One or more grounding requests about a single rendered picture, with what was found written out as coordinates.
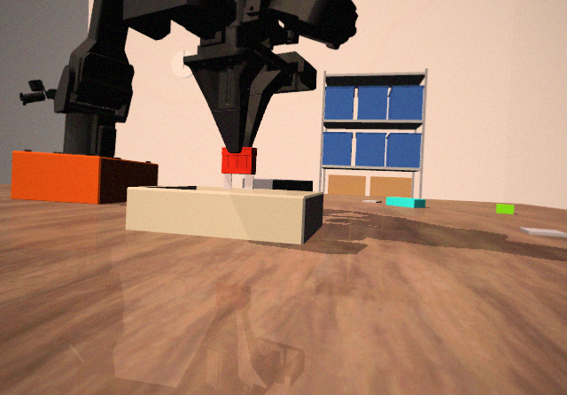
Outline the green rectangular block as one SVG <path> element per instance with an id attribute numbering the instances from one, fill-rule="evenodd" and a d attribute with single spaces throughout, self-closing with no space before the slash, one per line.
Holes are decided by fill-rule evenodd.
<path id="1" fill-rule="evenodd" d="M 514 214 L 514 205 L 503 205 L 503 204 L 496 204 L 497 211 L 496 213 L 513 213 Z"/>

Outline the red blade fuse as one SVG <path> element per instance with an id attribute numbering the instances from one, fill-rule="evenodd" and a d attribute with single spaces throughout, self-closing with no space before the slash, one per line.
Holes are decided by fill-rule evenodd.
<path id="1" fill-rule="evenodd" d="M 257 148 L 243 147 L 240 153 L 229 153 L 226 147 L 222 147 L 221 155 L 223 188 L 231 189 L 232 174 L 244 174 L 245 190 L 253 190 L 253 176 L 256 174 Z"/>

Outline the turquoise rectangular block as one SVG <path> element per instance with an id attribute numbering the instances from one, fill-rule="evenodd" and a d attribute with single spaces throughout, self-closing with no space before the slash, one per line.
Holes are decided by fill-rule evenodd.
<path id="1" fill-rule="evenodd" d="M 387 197 L 386 204 L 418 208 L 418 207 L 425 207 L 425 199 L 406 198 L 406 197 Z"/>

